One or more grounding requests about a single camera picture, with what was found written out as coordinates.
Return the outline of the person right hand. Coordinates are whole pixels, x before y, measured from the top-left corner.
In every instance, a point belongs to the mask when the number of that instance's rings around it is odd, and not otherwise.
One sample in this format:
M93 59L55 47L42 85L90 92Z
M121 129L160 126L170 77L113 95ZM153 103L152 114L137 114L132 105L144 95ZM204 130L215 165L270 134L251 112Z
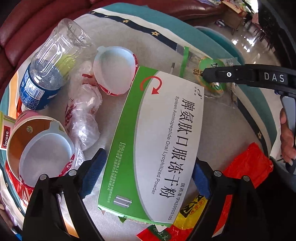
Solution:
M288 128L287 117L283 108L280 111L280 131L281 155L284 161L292 166L296 154L294 148L295 139L292 131Z

